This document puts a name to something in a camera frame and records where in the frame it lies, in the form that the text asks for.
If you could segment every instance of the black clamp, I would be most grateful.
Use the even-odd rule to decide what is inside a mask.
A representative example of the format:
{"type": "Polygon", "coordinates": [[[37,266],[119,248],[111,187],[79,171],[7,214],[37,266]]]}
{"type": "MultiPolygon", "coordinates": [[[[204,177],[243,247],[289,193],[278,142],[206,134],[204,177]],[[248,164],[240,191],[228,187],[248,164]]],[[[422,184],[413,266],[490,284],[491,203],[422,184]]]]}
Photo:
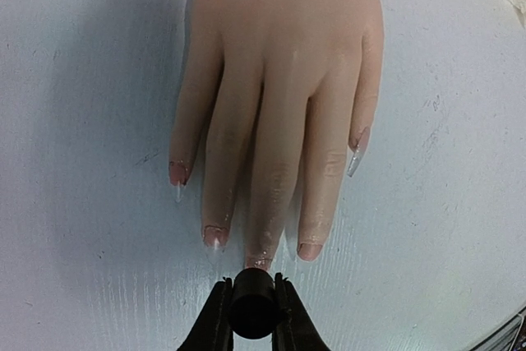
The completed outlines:
{"type": "Polygon", "coordinates": [[[178,351],[233,351],[233,332],[245,339],[272,334],[273,351],[330,351],[292,283],[261,269],[215,283],[178,351]]]}

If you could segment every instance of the finger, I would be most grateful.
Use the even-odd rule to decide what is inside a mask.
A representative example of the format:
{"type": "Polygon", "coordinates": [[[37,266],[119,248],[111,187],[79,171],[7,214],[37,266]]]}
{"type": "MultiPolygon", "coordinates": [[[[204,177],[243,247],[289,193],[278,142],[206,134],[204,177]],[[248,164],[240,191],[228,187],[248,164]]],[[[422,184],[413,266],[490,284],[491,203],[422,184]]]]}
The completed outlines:
{"type": "Polygon", "coordinates": [[[270,268],[298,178],[309,80],[298,76],[294,68],[288,69],[283,62],[265,78],[245,246],[248,267],[270,268]]]}
{"type": "Polygon", "coordinates": [[[343,61],[311,98],[307,112],[298,255],[315,260],[329,237],[347,161],[348,125],[360,59],[343,61]]]}
{"type": "Polygon", "coordinates": [[[237,184],[247,156],[261,93],[262,65],[226,57],[206,141],[202,232],[209,247],[228,240],[237,184]]]}
{"type": "Polygon", "coordinates": [[[218,32],[206,21],[192,24],[168,156],[170,182],[179,188],[190,177],[201,131],[214,103],[222,62],[218,32]]]}
{"type": "Polygon", "coordinates": [[[348,175],[353,176],[365,153],[375,116],[380,89],[384,32],[381,18],[372,25],[362,40],[362,66],[354,96],[353,117],[349,133],[349,148],[354,152],[348,175]]]}

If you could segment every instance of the fingernail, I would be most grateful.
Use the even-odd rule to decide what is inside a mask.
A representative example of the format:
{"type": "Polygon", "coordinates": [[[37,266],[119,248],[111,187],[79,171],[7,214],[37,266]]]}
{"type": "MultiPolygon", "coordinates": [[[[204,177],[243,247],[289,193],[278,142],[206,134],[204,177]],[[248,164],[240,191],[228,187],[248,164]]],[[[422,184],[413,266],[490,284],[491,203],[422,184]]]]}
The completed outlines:
{"type": "Polygon", "coordinates": [[[182,162],[169,163],[170,183],[175,187],[175,201],[179,203],[188,181],[188,167],[182,162]]]}
{"type": "Polygon", "coordinates": [[[245,261],[245,268],[249,269],[251,267],[256,267],[257,269],[262,269],[264,271],[270,270],[270,265],[272,265],[272,260],[267,258],[247,258],[245,261]]]}
{"type": "Polygon", "coordinates": [[[228,230],[219,226],[209,225],[203,231],[203,241],[207,247],[225,247],[228,241],[228,230]]]}
{"type": "Polygon", "coordinates": [[[320,255],[322,248],[320,244],[302,243],[298,249],[298,256],[304,261],[314,261],[320,255]]]}
{"type": "Polygon", "coordinates": [[[186,188],[186,186],[182,185],[182,184],[178,184],[174,187],[174,191],[175,191],[175,201],[177,203],[181,203],[181,200],[182,200],[182,193],[184,192],[184,189],[186,188]]]}
{"type": "Polygon", "coordinates": [[[358,165],[360,164],[360,162],[362,162],[365,150],[367,149],[367,145],[369,144],[370,136],[371,128],[366,127],[363,130],[362,135],[358,139],[358,142],[356,143],[355,147],[351,148],[351,150],[353,150],[353,158],[351,159],[351,163],[349,164],[347,169],[347,175],[349,177],[352,177],[354,175],[356,169],[358,169],[358,165]]]}

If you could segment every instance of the mannequin hand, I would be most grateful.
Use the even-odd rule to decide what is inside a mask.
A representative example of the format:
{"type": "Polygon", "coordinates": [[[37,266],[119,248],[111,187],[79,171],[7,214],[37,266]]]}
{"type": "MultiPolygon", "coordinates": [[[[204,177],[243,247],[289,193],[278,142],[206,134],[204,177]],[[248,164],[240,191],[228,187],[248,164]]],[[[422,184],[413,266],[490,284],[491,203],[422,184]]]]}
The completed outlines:
{"type": "Polygon", "coordinates": [[[317,258],[345,170],[366,149],[381,74],[380,0],[194,0],[190,48],[170,144],[170,181],[184,186],[206,137],[202,231],[228,240],[251,137],[246,265],[275,255],[304,164],[298,255],[317,258]]]}

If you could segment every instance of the white table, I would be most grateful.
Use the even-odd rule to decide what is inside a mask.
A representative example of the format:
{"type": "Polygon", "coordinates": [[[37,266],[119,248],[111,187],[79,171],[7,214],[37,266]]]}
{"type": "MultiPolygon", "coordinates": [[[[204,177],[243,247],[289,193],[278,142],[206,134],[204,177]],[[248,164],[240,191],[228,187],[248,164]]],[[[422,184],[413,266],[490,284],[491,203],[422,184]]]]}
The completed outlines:
{"type": "MultiPolygon", "coordinates": [[[[368,155],[321,259],[273,271],[334,351],[462,350],[526,301],[526,33],[505,0],[382,1],[368,155]]],[[[200,171],[168,185],[184,2],[0,0],[0,350],[175,350],[241,269],[238,234],[201,246],[200,171]]]]}

